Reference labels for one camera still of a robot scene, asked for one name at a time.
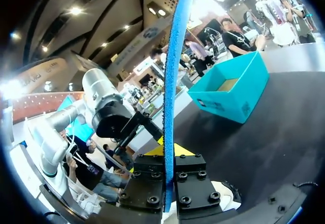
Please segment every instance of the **banner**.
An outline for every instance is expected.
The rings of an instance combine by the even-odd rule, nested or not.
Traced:
[[[32,93],[36,88],[48,81],[53,75],[67,68],[68,65],[66,60],[56,58],[22,72],[16,76],[14,80],[19,82],[23,93]]]
[[[145,47],[150,41],[156,38],[161,32],[172,24],[172,20],[172,15],[166,18],[160,18],[153,26],[146,28],[140,34],[138,34],[107,68],[109,75],[112,77],[117,76],[122,68],[132,58],[134,58],[143,47]]]

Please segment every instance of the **person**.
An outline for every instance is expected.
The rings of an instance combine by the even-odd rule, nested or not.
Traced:
[[[162,49],[159,48],[153,49],[150,52],[150,57],[151,59],[160,60],[165,67],[167,54],[163,53]],[[177,83],[179,84],[180,82],[182,82],[187,88],[191,88],[193,86],[193,83],[187,74],[187,70],[180,63],[178,63]]]
[[[254,42],[250,42],[243,34],[236,32],[234,24],[229,18],[223,19],[221,21],[221,25],[225,30],[225,32],[222,34],[222,40],[233,57],[256,51],[256,43],[262,42],[260,41],[261,38],[259,37]]]
[[[65,130],[60,134],[68,143],[71,143],[71,139],[67,137]],[[110,187],[125,188],[127,180],[104,171],[87,157],[86,153],[92,154],[96,148],[93,141],[87,146],[84,141],[75,136],[74,143],[76,145],[63,160],[63,167],[66,170],[67,176],[74,183],[78,179],[83,186],[104,197],[108,202],[117,202],[118,192]]]
[[[190,41],[188,39],[184,40],[184,44],[191,49],[191,51],[197,56],[199,60],[202,60],[207,66],[213,66],[214,61],[208,55],[206,50],[198,43]]]
[[[259,26],[256,24],[256,17],[254,16],[254,14],[251,12],[251,11],[247,11],[245,12],[244,14],[244,20],[247,22],[248,26],[251,28],[251,29],[254,29],[258,32],[258,34],[262,34],[260,29],[259,29]]]
[[[295,26],[300,43],[314,43],[315,39],[304,20],[306,14],[303,11],[293,8],[288,0],[280,0],[280,2],[288,9],[286,18],[288,22]]]
[[[108,144],[104,144],[103,145],[103,149],[106,152],[106,154],[108,154],[110,157],[114,156],[114,151],[110,149],[110,147],[108,146]],[[114,170],[118,169],[118,166],[115,165],[112,161],[110,161],[110,159],[106,158],[106,162],[105,165],[107,167],[107,169],[111,169],[112,167],[114,168]]]

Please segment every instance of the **bolt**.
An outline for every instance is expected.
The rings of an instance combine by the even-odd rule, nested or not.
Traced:
[[[219,202],[220,203],[220,193],[219,192],[212,192],[209,196],[210,202]]]
[[[123,199],[123,200],[128,199],[128,196],[127,196],[126,192],[121,192],[120,193],[120,199]]]
[[[141,175],[141,172],[137,172],[137,171],[133,172],[134,177],[137,177],[137,176],[140,176],[140,175]]]
[[[192,202],[192,200],[188,196],[183,196],[179,199],[179,203],[182,205],[189,205],[191,202]]]
[[[268,201],[269,201],[270,205],[273,205],[276,202],[276,198],[275,197],[269,197]]]
[[[182,172],[180,174],[178,174],[178,180],[181,181],[186,181],[187,180],[187,173]]]
[[[207,177],[207,172],[206,171],[199,171],[198,172],[198,179],[204,179]]]
[[[284,213],[286,213],[286,207],[285,207],[284,205],[280,205],[280,206],[278,207],[278,212],[279,212],[280,214],[284,214]]]
[[[151,173],[151,177],[153,177],[153,178],[158,178],[160,176],[161,176],[161,174],[159,172],[153,172],[153,173]]]
[[[159,198],[157,196],[151,196],[147,199],[147,203],[151,206],[158,205],[160,202]]]

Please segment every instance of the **wire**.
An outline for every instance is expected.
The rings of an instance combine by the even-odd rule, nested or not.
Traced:
[[[300,183],[300,184],[297,184],[297,183],[293,184],[293,186],[295,186],[295,187],[302,187],[302,186],[308,186],[308,185],[318,187],[318,184],[315,183],[315,182],[303,182],[303,183]]]

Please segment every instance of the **black t-shirt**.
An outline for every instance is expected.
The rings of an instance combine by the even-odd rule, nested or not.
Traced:
[[[75,160],[78,166],[76,168],[76,177],[79,182],[84,185],[87,189],[93,190],[96,185],[100,182],[104,170],[100,166],[93,163],[86,156],[86,153],[89,153],[89,148],[84,141],[82,141],[78,137],[75,137],[74,142],[77,146],[73,147],[73,149],[70,151],[71,154],[73,155],[75,152],[77,152],[80,157],[89,165],[89,167],[87,167],[85,164],[82,164],[81,162]],[[69,176],[70,168],[67,164],[66,158],[63,159],[63,167],[66,170],[67,175]]]
[[[236,32],[236,31],[231,31],[231,33],[233,35],[230,34],[230,32],[223,33],[222,34],[222,40],[223,40],[225,46],[227,47],[227,49],[233,55],[233,57],[240,56],[241,54],[229,49],[230,45],[235,45],[238,48],[240,48],[242,50],[245,50],[245,51],[255,51],[256,50],[255,46],[250,47],[249,39],[246,38],[243,34],[241,34],[239,32]]]

